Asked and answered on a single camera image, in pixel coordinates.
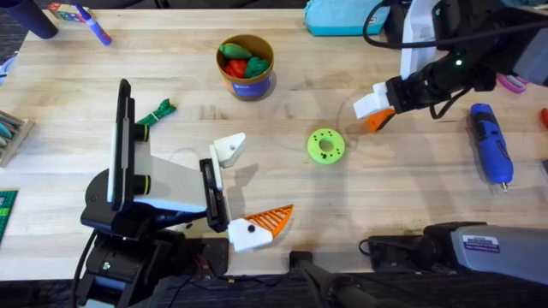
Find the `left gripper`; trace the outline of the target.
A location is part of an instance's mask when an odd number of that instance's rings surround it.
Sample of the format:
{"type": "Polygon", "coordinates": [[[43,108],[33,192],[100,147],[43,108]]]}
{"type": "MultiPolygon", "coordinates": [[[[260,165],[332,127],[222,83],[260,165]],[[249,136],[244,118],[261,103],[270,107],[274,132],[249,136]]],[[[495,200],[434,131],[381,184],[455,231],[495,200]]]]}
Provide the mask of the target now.
{"type": "Polygon", "coordinates": [[[113,124],[110,166],[87,187],[80,222],[103,234],[151,234],[205,218],[217,233],[228,229],[235,252],[269,245],[292,204],[229,221],[220,168],[232,167],[246,147],[244,133],[216,139],[196,170],[153,156],[149,127],[113,124]]]}

